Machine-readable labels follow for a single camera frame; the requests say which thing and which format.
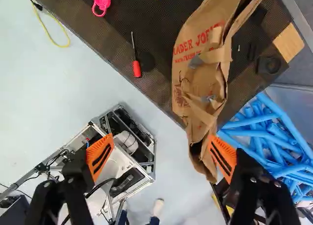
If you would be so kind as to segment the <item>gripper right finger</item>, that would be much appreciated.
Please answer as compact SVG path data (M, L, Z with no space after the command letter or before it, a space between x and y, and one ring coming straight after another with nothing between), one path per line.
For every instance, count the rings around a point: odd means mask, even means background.
M300 224L287 186L243 149L211 135L208 150L224 176L211 186L226 224Z

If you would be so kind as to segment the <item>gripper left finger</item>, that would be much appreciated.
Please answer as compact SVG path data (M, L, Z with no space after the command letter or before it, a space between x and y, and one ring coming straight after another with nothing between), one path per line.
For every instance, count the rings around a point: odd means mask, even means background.
M86 199L103 185L95 183L113 147L113 136L108 134L71 155L61 170L63 181L46 180L36 187L24 223L56 225L63 204L67 204L73 225L93 224Z

